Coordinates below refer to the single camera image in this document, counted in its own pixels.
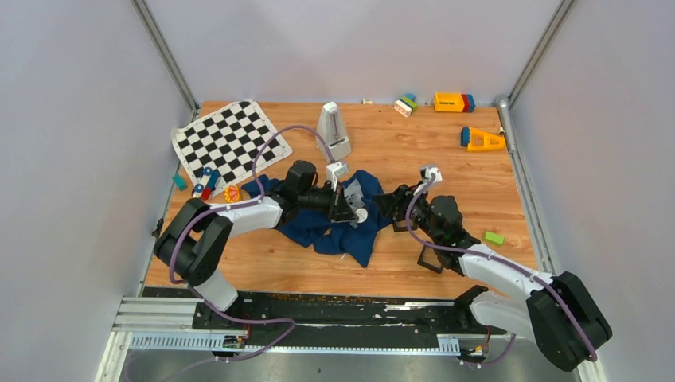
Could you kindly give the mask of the blue cartoon print shirt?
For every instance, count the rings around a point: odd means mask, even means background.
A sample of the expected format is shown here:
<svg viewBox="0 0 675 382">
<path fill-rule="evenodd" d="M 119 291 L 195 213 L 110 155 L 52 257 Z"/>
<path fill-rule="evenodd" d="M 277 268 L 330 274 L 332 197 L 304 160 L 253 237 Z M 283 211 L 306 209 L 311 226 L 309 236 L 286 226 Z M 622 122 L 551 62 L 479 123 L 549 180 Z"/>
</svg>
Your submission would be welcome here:
<svg viewBox="0 0 675 382">
<path fill-rule="evenodd" d="M 345 196 L 351 206 L 364 209 L 368 216 L 357 226 L 332 223 L 325 213 L 302 209 L 291 222 L 278 228 L 291 241 L 307 248 L 310 245 L 322 255 L 351 255 L 361 267 L 367 267 L 377 233 L 392 223 L 382 216 L 373 196 L 384 192 L 377 177 L 358 170 L 344 182 Z"/>
</svg>

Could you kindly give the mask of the yellow round brooch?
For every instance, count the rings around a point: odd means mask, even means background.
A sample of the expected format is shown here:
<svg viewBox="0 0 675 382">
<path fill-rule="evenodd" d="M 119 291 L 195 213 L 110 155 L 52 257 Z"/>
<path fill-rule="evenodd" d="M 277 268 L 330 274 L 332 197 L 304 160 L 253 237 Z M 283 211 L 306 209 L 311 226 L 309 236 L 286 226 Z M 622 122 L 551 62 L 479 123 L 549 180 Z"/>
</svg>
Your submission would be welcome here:
<svg viewBox="0 0 675 382">
<path fill-rule="evenodd" d="M 364 223 L 367 220 L 368 215 L 369 215 L 368 211 L 364 208 L 359 208 L 359 209 L 355 210 L 354 213 L 355 213 L 355 216 L 356 216 L 356 219 L 357 219 L 357 224 Z"/>
</svg>

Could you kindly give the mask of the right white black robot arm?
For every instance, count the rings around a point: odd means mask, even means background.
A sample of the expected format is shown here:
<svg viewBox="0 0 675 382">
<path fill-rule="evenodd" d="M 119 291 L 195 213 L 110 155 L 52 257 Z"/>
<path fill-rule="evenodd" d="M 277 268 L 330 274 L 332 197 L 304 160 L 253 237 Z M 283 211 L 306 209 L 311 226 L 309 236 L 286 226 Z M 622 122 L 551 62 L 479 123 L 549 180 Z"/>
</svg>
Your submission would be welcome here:
<svg viewBox="0 0 675 382">
<path fill-rule="evenodd" d="M 400 185 L 373 201 L 396 229 L 409 234 L 420 229 L 427 235 L 421 243 L 439 261 L 428 269 L 447 269 L 480 282 L 458 298 L 454 313 L 461 330 L 471 333 L 484 325 L 523 337 L 565 372 L 596 361 L 613 330 L 577 275 L 539 272 L 499 255 L 464 228 L 454 197 L 427 201 L 426 196 L 421 185 Z"/>
</svg>

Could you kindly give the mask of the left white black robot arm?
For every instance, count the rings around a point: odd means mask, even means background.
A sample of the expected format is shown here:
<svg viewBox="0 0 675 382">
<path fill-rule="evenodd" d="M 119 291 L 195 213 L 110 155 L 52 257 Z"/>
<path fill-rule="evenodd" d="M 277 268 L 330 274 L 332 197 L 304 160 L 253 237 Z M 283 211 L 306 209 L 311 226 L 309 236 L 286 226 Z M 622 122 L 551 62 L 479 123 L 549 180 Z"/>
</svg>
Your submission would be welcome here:
<svg viewBox="0 0 675 382">
<path fill-rule="evenodd" d="M 154 255 L 213 306 L 213 318 L 226 329 L 244 318 L 238 292 L 219 272 L 218 265 L 228 239 L 260 229 L 277 228 L 292 221 L 302 210 L 323 213 L 331 223 L 356 226 L 368 217 L 363 208 L 348 202 L 339 177 L 347 173 L 344 162 L 326 166 L 327 180 L 317 186 L 317 171 L 298 160 L 286 177 L 250 201 L 210 205 L 200 198 L 188 200 L 159 236 Z"/>
</svg>

